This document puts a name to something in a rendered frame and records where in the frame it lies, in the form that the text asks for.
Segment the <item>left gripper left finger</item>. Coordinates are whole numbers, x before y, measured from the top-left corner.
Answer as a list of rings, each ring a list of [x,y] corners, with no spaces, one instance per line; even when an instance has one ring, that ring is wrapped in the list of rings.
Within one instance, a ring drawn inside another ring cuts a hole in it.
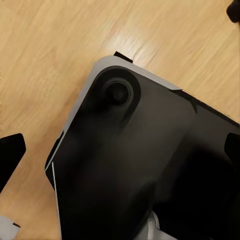
[[[0,138],[0,193],[26,152],[21,133]]]

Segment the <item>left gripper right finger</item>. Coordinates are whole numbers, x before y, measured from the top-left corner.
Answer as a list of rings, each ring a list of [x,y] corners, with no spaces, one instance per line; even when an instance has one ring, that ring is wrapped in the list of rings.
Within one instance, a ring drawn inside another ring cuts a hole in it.
[[[240,173],[240,135],[229,133],[227,135],[224,151]]]

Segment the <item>digital camera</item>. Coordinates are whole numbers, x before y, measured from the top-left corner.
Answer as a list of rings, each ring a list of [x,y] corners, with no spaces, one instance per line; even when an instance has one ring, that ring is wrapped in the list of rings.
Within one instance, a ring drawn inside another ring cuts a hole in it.
[[[234,23],[240,22],[240,0],[234,0],[227,12]]]

